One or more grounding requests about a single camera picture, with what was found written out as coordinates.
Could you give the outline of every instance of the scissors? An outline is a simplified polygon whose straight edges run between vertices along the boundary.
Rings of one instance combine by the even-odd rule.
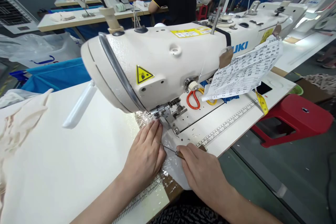
[[[198,90],[194,90],[194,91],[189,92],[189,94],[188,94],[188,96],[187,96],[187,104],[188,104],[188,106],[189,106],[190,108],[192,108],[192,109],[195,109],[195,110],[197,110],[197,109],[199,109],[199,108],[201,107],[200,102],[199,102],[197,96],[195,95],[195,92],[196,92],[196,91],[198,91],[198,92],[200,92],[202,95],[204,95],[204,88],[201,88],[201,87],[200,87]],[[189,102],[189,97],[191,96],[191,94],[193,94],[194,99],[195,99],[195,101],[197,102],[197,107],[192,106],[192,105],[190,104],[190,102]],[[216,104],[217,100],[215,100],[213,103],[212,103],[211,101],[206,101],[206,102],[207,102],[209,105],[213,106],[213,105]]]

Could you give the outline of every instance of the human hand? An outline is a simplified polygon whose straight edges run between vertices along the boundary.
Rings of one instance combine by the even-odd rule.
[[[120,173],[133,196],[145,189],[160,170],[166,157],[161,137],[162,124],[155,120],[143,127],[133,141]]]
[[[218,159],[189,143],[177,150],[183,154],[182,168],[196,195],[220,215],[230,205],[237,191],[227,182]]]

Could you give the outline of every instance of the blue bin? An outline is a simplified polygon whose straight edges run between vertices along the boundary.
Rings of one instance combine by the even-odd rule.
[[[91,80],[82,58],[27,69],[32,76],[21,89],[44,93],[53,88],[59,91]]]

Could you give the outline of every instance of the red chair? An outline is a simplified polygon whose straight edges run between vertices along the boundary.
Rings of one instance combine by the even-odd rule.
[[[261,145],[265,148],[323,134],[334,120],[328,111],[296,94],[286,96],[259,122],[273,117],[281,121],[277,130],[285,136],[271,138],[257,125],[251,128],[264,141]]]
[[[207,19],[207,13],[208,13],[208,6],[207,5],[202,5],[200,10],[197,12],[197,20],[205,20]]]

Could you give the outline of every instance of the face mask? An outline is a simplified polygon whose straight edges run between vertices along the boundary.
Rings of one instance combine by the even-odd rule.
[[[204,5],[208,5],[208,3],[210,2],[210,0],[199,0],[201,2],[201,4]]]

